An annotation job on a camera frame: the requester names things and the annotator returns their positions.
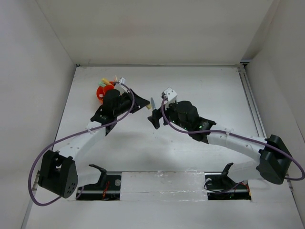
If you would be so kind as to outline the thick yellow highlighter marker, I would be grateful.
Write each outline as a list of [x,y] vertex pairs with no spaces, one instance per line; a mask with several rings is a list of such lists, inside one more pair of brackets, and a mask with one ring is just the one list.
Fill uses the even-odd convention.
[[110,83],[107,79],[102,78],[102,79],[100,80],[100,82],[99,82],[99,86],[105,87],[105,86],[107,86],[107,85],[111,85],[111,83]]

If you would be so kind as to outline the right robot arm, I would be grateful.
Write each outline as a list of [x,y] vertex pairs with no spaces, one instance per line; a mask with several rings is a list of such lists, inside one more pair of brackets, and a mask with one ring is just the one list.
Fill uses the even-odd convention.
[[276,185],[286,179],[292,156],[276,135],[269,138],[238,135],[232,129],[200,117],[189,101],[163,104],[148,117],[155,129],[160,127],[160,119],[164,125],[170,125],[195,141],[221,146],[250,158],[248,162],[231,162],[225,166],[218,179],[226,188],[249,179],[262,178]]

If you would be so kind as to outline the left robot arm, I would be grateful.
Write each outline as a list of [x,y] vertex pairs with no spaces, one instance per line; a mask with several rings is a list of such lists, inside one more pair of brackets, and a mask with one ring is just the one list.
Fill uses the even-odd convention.
[[81,160],[97,142],[110,133],[120,115],[133,114],[149,104],[148,100],[139,97],[133,90],[124,93],[117,89],[108,90],[85,131],[58,151],[48,150],[44,153],[39,186],[61,198],[69,198],[77,188],[86,185],[92,185],[95,189],[103,188],[107,171],[94,164],[81,170]]

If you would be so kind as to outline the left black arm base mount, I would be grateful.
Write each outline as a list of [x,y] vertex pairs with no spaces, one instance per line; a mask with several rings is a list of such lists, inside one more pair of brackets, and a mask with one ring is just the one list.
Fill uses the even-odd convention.
[[79,174],[76,200],[119,201],[121,195],[122,172],[108,172],[90,164]]

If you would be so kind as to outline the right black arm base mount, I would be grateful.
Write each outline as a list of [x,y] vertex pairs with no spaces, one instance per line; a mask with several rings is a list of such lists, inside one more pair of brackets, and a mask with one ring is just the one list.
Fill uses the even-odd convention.
[[252,200],[247,181],[235,183],[228,177],[232,165],[227,164],[222,172],[205,173],[203,187],[208,200]]

